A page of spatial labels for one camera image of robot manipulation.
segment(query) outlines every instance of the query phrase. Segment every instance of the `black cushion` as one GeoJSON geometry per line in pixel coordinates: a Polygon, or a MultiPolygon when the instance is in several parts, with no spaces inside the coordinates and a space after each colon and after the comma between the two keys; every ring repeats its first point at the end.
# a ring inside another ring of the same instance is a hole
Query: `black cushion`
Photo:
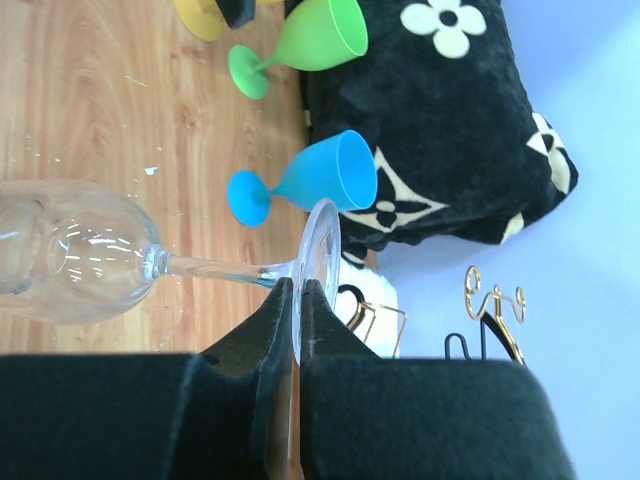
{"type": "Polygon", "coordinates": [[[368,53],[301,72],[311,141],[350,128],[375,152],[376,202],[341,215],[346,260],[436,234],[500,244],[571,193],[578,172],[529,102],[498,0],[359,3],[368,53]]]}

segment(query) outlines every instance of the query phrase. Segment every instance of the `wooden floor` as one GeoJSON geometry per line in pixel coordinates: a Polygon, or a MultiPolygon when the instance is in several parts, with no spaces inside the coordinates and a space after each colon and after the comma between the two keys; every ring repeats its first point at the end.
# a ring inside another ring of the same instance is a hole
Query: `wooden floor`
{"type": "MultiPolygon", "coordinates": [[[[130,196],[165,247],[221,261],[295,257],[305,215],[284,201],[241,227],[225,198],[237,170],[274,184],[304,147],[295,74],[270,69],[263,101],[226,69],[236,43],[275,47],[282,5],[213,44],[193,37],[171,0],[0,2],[0,180],[78,178],[130,196]],[[158,167],[152,175],[145,168],[158,167]]],[[[201,350],[253,312],[266,290],[161,279],[123,317],[84,327],[0,316],[0,352],[201,350]]]]}

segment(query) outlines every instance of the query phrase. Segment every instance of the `glass stem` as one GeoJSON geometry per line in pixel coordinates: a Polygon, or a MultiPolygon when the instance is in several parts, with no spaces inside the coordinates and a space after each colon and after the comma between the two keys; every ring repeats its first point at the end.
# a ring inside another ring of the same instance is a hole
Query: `glass stem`
{"type": "Polygon", "coordinates": [[[149,263],[145,269],[147,275],[158,278],[163,275],[218,278],[232,282],[251,283],[273,288],[282,277],[291,276],[293,262],[273,265],[245,265],[242,263],[216,262],[201,258],[182,257],[165,252],[161,248],[152,248],[149,263]]]}
{"type": "Polygon", "coordinates": [[[258,73],[261,70],[266,70],[267,68],[269,68],[274,63],[276,63],[275,55],[273,57],[269,57],[266,60],[260,62],[255,67],[251,67],[251,73],[258,73]]]}

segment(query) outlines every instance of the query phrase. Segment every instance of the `light blue background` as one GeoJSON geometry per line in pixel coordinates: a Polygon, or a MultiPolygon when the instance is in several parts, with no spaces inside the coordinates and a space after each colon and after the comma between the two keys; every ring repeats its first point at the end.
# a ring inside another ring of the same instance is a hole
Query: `light blue background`
{"type": "MultiPolygon", "coordinates": [[[[640,2],[503,0],[534,108],[581,174],[577,190],[501,247],[448,237],[392,245],[380,270],[409,313],[403,356],[442,356],[447,333],[478,352],[463,280],[521,285],[510,328],[546,389],[582,480],[640,478],[640,2]]],[[[504,357],[499,345],[490,355],[504,357]]]]}

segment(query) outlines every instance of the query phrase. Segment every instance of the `white flower pattern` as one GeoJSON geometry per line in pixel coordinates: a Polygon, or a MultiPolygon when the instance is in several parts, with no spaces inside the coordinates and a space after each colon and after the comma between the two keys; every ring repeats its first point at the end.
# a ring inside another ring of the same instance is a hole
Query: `white flower pattern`
{"type": "Polygon", "coordinates": [[[463,58],[471,47],[467,35],[482,35],[487,23],[480,10],[460,0],[426,0],[407,5],[400,14],[404,28],[415,35],[433,35],[433,44],[446,58],[463,58]]]}

